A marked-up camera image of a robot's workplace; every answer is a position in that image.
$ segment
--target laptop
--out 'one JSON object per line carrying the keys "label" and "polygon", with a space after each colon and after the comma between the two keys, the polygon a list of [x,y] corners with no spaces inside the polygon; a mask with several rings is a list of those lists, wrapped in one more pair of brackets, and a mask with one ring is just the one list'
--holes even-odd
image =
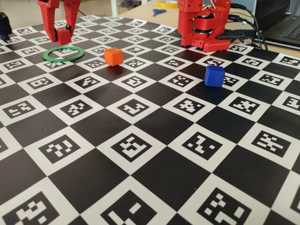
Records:
{"label": "laptop", "polygon": [[255,0],[255,4],[266,42],[300,49],[300,0]]}

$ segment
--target orange cube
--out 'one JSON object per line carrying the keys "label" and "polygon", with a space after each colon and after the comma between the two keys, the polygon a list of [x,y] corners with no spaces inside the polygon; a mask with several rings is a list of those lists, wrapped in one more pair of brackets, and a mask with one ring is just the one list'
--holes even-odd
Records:
{"label": "orange cube", "polygon": [[105,62],[112,67],[123,63],[123,51],[119,48],[110,48],[104,50]]}

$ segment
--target floor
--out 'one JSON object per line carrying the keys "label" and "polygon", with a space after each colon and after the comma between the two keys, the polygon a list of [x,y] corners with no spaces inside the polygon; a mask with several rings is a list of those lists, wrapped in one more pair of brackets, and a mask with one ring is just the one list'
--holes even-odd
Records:
{"label": "floor", "polygon": [[[86,15],[111,15],[110,0],[83,0],[80,10]],[[42,15],[36,0],[1,0],[0,12],[10,20],[12,29],[42,24]],[[64,20],[63,4],[56,9],[55,20]]]}

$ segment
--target black device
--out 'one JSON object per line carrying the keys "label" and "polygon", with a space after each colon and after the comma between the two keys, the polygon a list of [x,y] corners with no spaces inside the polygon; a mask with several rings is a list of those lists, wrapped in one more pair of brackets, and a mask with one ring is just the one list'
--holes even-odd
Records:
{"label": "black device", "polygon": [[300,7],[300,0],[257,0],[255,17],[269,43],[300,49],[300,16],[288,13]]}
{"label": "black device", "polygon": [[5,13],[0,12],[0,38],[3,41],[8,41],[9,34],[12,34],[12,30],[9,24],[8,16]]}

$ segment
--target wooden table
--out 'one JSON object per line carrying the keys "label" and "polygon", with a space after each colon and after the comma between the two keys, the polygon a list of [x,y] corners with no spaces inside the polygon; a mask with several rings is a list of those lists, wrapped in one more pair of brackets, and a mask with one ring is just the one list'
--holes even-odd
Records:
{"label": "wooden table", "polygon": [[[152,10],[157,8],[156,6],[157,0],[151,0],[146,4],[140,5],[136,8],[133,8],[123,14],[120,14],[120,16],[125,17],[125,18],[131,18],[131,19],[140,19],[140,20],[146,20],[148,22],[152,23],[158,23],[158,24],[163,24],[167,25],[170,27],[176,27],[178,25],[178,9],[167,9],[166,13],[159,14],[155,17],[153,17],[153,12]],[[238,9],[232,9],[231,13],[244,13],[248,14],[246,11],[243,10],[238,10]],[[239,14],[239,16],[243,18],[247,18],[248,20],[251,20],[250,17],[245,17],[244,15]],[[227,29],[231,30],[237,30],[237,29],[250,29],[250,26],[246,24],[246,26],[241,25],[241,23],[229,23],[226,26]],[[300,50],[297,49],[292,49],[292,48],[287,48],[287,47],[282,47],[278,45],[272,45],[268,44],[268,48],[271,51],[278,52],[278,53],[283,53],[287,55],[291,55],[294,57],[299,57],[300,56]]]}

